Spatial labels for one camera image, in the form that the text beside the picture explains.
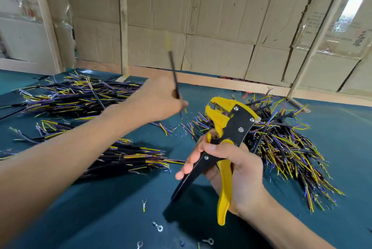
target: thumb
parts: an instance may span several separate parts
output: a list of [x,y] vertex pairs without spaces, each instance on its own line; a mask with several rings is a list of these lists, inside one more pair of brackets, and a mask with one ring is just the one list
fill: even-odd
[[203,142],[201,145],[200,149],[203,149],[206,153],[219,158],[226,158],[238,166],[244,165],[244,162],[247,161],[247,153],[231,143],[216,145]]

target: green table surface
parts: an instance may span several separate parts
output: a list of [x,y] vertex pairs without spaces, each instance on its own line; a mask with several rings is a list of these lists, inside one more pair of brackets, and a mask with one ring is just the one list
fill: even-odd
[[[88,73],[102,78],[117,76],[96,71]],[[61,78],[61,74],[56,76],[57,80]],[[143,82],[145,79],[130,77],[129,80]],[[2,87],[5,85],[1,79],[0,84]],[[205,105],[214,96],[231,98],[235,94],[239,100],[245,94],[183,83],[180,84],[180,93],[190,103],[188,113],[183,113],[183,120],[174,115],[162,121],[167,125],[175,126],[191,120],[198,111],[204,111]],[[0,103],[16,103],[21,99],[14,92],[0,95]],[[312,110],[309,114],[300,115],[302,121],[311,125],[311,129],[302,131],[302,134],[312,140],[330,162],[328,171],[334,179],[332,183],[346,197],[335,195],[338,206],[325,211],[315,209],[314,213],[310,213],[297,182],[283,181],[276,174],[265,172],[264,185],[279,203],[335,247],[370,249],[372,110],[361,106],[299,101],[308,103]],[[11,111],[11,108],[7,109],[1,109],[0,115]],[[14,115],[1,120],[1,150],[20,152],[30,147],[28,143],[14,142],[17,135],[9,127],[36,136],[36,120],[31,115]],[[186,159],[195,142],[189,134],[184,135],[181,131],[175,134],[177,136],[166,137],[162,129],[147,124],[126,138],[141,146],[166,150],[170,158]],[[195,181],[181,200],[170,204],[171,194],[178,185],[174,174],[180,166],[172,165],[171,169],[172,174],[152,171],[149,175],[128,174],[73,185],[7,247],[136,248],[137,242],[142,241],[142,249],[195,249],[198,248],[197,242],[213,238],[213,246],[201,243],[201,248],[271,248],[258,232],[230,213],[227,214],[226,225],[218,226],[218,196],[203,176]],[[145,213],[142,211],[143,199],[147,199]],[[153,221],[162,225],[164,230],[158,232],[152,225]]]

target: bundle of wires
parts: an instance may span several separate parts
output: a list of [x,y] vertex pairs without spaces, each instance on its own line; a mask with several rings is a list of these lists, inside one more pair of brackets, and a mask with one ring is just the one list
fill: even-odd
[[[104,82],[76,71],[65,76],[61,83],[46,81],[50,84],[17,89],[25,101],[11,105],[0,104],[0,108],[21,107],[0,117],[0,120],[18,112],[33,112],[36,116],[73,113],[82,117],[91,113],[100,114],[109,105],[126,100],[142,86],[133,82]],[[30,93],[40,88],[43,89],[42,93]]]
[[[36,124],[39,137],[28,137],[19,130],[11,128],[16,132],[20,139],[16,141],[27,141],[38,144],[63,134],[76,127],[67,122],[57,122],[53,120],[41,120]],[[170,163],[184,164],[185,161],[168,159],[164,156],[163,150],[139,147],[133,145],[129,139],[119,139],[114,142],[102,155],[82,174],[79,180],[86,178],[106,178],[123,173],[148,173],[151,169],[170,170]]]
[[[344,194],[327,180],[326,177],[331,179],[331,176],[327,172],[324,157],[308,138],[298,132],[309,129],[297,118],[305,107],[286,110],[284,104],[278,108],[285,98],[276,101],[269,92],[258,100],[254,95],[246,104],[261,117],[261,121],[253,125],[244,143],[252,153],[262,158],[266,172],[276,172],[283,179],[299,182],[311,212],[314,212],[314,204],[322,210],[329,208],[329,202],[336,205],[331,193]],[[286,122],[289,118],[293,119],[294,125]],[[195,139],[214,127],[213,122],[201,114],[197,123],[193,129]]]

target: person's left hand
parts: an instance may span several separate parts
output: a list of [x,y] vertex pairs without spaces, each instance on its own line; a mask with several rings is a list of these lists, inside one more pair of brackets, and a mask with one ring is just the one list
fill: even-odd
[[141,110],[147,122],[164,120],[189,105],[180,96],[176,98],[176,84],[171,76],[148,79],[123,104],[133,104]]

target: person's right hand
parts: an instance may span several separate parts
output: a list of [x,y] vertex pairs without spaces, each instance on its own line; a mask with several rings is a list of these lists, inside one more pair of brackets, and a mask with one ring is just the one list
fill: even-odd
[[[198,161],[203,151],[216,157],[227,158],[234,164],[230,212],[247,220],[251,214],[263,208],[269,194],[262,183],[262,160],[257,155],[250,153],[244,143],[240,148],[231,143],[215,145],[208,143],[207,136],[204,135],[199,139],[181,171],[176,173],[176,179],[182,179],[185,174],[191,172],[193,164]],[[211,181],[213,188],[219,195],[221,193],[221,173],[217,166],[210,168],[205,176]]]

